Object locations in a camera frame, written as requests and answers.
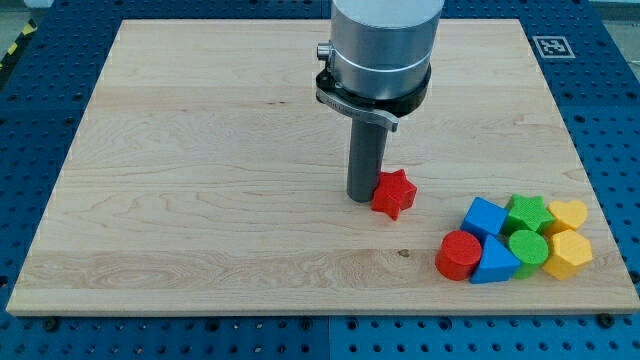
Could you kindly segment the black tool clamp ring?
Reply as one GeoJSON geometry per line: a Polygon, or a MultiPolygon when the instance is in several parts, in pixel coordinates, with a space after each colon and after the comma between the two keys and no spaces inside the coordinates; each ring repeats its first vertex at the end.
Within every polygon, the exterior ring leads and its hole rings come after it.
{"type": "Polygon", "coordinates": [[[431,79],[431,65],[425,77],[412,92],[394,99],[372,99],[352,94],[338,85],[328,65],[316,76],[316,99],[336,112],[395,132],[399,119],[422,104],[431,79]]]}

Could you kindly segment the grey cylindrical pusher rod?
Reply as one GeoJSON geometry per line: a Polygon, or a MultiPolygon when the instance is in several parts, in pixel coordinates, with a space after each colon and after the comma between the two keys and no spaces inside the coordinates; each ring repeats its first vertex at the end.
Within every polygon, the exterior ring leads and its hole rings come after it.
{"type": "Polygon", "coordinates": [[[347,194],[358,203],[369,202],[378,186],[388,130],[352,120],[347,172],[347,194]]]}

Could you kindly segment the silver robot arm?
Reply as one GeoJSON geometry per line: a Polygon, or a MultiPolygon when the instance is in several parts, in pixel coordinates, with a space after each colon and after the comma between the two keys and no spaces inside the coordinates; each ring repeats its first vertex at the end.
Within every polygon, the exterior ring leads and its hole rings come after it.
{"type": "Polygon", "coordinates": [[[387,134],[420,107],[444,0],[333,0],[316,99],[351,119],[346,193],[373,199],[387,134]]]}

